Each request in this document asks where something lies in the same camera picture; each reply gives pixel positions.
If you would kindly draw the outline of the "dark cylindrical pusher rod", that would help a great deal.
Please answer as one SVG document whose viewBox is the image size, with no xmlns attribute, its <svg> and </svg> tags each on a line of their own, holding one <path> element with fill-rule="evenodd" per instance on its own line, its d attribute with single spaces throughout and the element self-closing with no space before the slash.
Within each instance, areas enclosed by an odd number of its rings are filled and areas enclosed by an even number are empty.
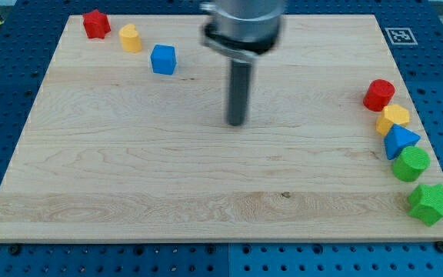
<svg viewBox="0 0 443 277">
<path fill-rule="evenodd" d="M 226 120 L 229 125 L 245 123 L 251 86 L 252 65 L 235 59 L 230 61 Z"/>
</svg>

